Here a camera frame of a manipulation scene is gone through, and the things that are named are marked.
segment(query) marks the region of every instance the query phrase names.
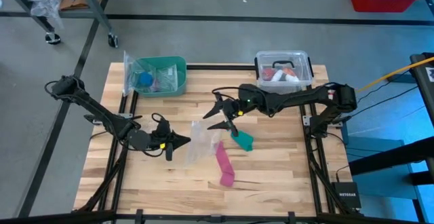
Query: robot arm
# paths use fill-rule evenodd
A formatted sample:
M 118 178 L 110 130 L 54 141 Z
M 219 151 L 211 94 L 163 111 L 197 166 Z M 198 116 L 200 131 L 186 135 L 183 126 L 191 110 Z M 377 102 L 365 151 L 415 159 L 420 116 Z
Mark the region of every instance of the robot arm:
M 48 85 L 54 83 L 50 92 Z M 159 114 L 152 114 L 153 120 L 158 122 L 157 129 L 151 134 L 140 130 L 140 124 L 133 119 L 126 119 L 122 116 L 115 115 L 96 102 L 84 89 L 84 83 L 77 77 L 62 76 L 59 81 L 51 81 L 45 85 L 45 91 L 52 95 L 56 100 L 60 99 L 65 102 L 73 102 L 82 106 L 92 115 L 85 115 L 85 118 L 92 122 L 97 119 L 102 122 L 106 131 L 112 134 L 122 145 L 127 147 L 126 143 L 131 145 L 135 150 L 142 151 L 149 155 L 147 151 L 162 149 L 165 151 L 166 160 L 172 160 L 173 151 L 190 141 L 190 138 L 176 134 L 170 130 L 169 121 Z
M 217 91 L 225 89 L 238 89 L 238 99 L 231 98 Z M 208 129 L 231 130 L 234 136 L 238 135 L 233 120 L 254 109 L 261 113 L 274 116 L 284 108 L 311 103 L 320 103 L 327 108 L 320 114 L 310 118 L 310 134 L 314 137 L 326 137 L 327 126 L 341 113 L 352 112 L 357 108 L 355 91 L 348 85 L 327 83 L 312 90 L 293 92 L 290 94 L 268 93 L 252 84 L 241 84 L 238 88 L 217 88 L 213 90 L 216 96 L 214 107 L 203 118 L 211 117 L 220 111 L 226 121 L 213 125 Z

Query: gray floor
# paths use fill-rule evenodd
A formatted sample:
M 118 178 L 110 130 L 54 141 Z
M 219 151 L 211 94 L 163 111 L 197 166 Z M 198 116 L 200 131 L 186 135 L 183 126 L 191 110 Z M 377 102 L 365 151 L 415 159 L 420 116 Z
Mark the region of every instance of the gray floor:
M 245 1 L 109 0 L 106 11 L 298 18 L 434 18 L 424 0 L 418 0 L 402 14 L 357 13 L 349 0 Z M 0 10 L 19 11 L 20 8 L 12 0 L 3 0 Z M 0 143 L 0 163 L 4 166 L 0 169 L 0 218 L 16 215 L 60 105 L 42 87 L 47 81 L 73 72 L 92 23 L 71 19 L 63 22 L 65 29 L 58 31 L 63 44 L 50 46 L 43 42 L 44 32 L 30 18 L 0 18 L 0 82 L 3 84 L 0 133 L 6 139 Z M 356 88 L 407 65 L 411 54 L 434 50 L 433 27 L 150 20 L 112 20 L 111 23 L 119 35 L 120 48 L 110 48 L 106 31 L 99 28 L 81 77 L 86 90 L 97 100 L 102 95 L 110 62 L 121 62 L 124 50 L 138 57 L 179 55 L 188 62 L 241 63 L 252 62 L 260 50 L 304 50 L 314 64 L 327 65 L 332 81 Z M 360 107 L 410 87 L 391 84 L 365 99 Z M 422 104 L 420 94 L 410 92 L 352 119 L 349 133 L 403 139 L 406 143 L 432 136 L 433 128 L 424 109 L 408 115 Z M 92 126 L 82 117 L 84 114 L 83 109 L 71 106 L 32 214 L 71 210 L 92 131 Z M 422 129 L 416 130 L 415 123 Z M 414 166 L 416 170 L 423 167 Z M 425 196 L 430 204 L 426 207 L 432 208 L 433 196 Z M 408 208 L 407 200 L 364 196 L 363 203 L 367 204 L 362 211 L 373 217 L 415 218 L 411 209 L 409 213 L 395 211 L 403 206 Z

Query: teal plastic bin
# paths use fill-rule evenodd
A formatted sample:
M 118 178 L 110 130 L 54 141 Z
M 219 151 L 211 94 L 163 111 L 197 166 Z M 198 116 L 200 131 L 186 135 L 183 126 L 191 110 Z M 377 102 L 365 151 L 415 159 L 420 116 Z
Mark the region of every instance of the teal plastic bin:
M 187 63 L 185 59 L 179 56 L 173 57 L 154 57 L 154 58 L 140 58 L 137 60 L 137 63 L 142 65 L 144 63 L 150 64 L 154 66 L 156 69 L 162 69 L 170 67 L 176 64 L 176 70 L 178 73 L 178 89 L 173 92 L 143 92 L 138 89 L 135 89 L 137 93 L 142 96 L 148 98 L 157 98 L 157 97 L 169 97 L 169 96 L 180 96 L 183 95 L 186 91 L 186 72 L 187 72 Z

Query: red bin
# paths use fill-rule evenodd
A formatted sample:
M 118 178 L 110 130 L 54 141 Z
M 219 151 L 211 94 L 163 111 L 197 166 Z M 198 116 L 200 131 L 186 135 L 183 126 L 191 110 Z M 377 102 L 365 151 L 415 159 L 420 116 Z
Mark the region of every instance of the red bin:
M 357 12 L 404 12 L 415 0 L 351 0 Z

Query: wooden table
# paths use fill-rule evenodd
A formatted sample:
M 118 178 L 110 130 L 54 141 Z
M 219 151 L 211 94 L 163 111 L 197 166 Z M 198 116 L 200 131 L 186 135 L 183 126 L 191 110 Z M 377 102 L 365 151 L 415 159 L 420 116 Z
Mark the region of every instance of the wooden table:
M 328 82 L 325 66 L 314 65 L 313 71 L 313 87 Z M 201 120 L 214 104 L 212 89 L 255 83 L 256 80 L 254 71 L 188 70 L 187 77 L 187 92 L 183 96 L 139 97 L 136 115 L 143 115 L 138 122 L 144 130 L 150 132 L 155 128 L 151 114 L 156 112 L 170 121 L 175 132 L 189 136 L 191 122 Z M 113 113 L 118 110 L 122 87 L 123 64 L 112 63 L 101 103 Z M 229 94 L 237 96 L 237 91 Z M 317 105 L 318 112 L 322 109 L 324 106 Z M 219 122 L 222 117 L 214 119 Z M 186 166 L 188 145 L 174 152 L 172 162 L 165 161 L 164 156 L 151 158 L 130 151 L 117 212 L 134 214 L 136 209 L 143 209 L 146 214 L 287 216 L 293 211 L 297 217 L 316 216 L 299 107 L 284 109 L 274 118 L 252 111 L 237 118 L 235 124 L 239 130 L 254 137 L 254 150 L 245 152 L 228 132 L 222 133 L 224 147 L 235 170 L 233 187 L 219 184 L 221 173 L 214 156 Z M 96 126 L 94 133 L 103 130 Z M 339 130 L 330 129 L 329 132 L 341 136 Z M 84 205 L 101 184 L 111 141 L 109 134 L 90 141 L 74 208 Z M 323 147 L 329 175 L 334 180 L 336 170 L 348 165 L 344 145 L 329 136 L 323 140 Z M 348 168 L 341 170 L 339 176 L 351 181 Z M 325 190 L 318 182 L 321 205 L 327 212 Z M 113 185 L 108 192 L 110 202 Z

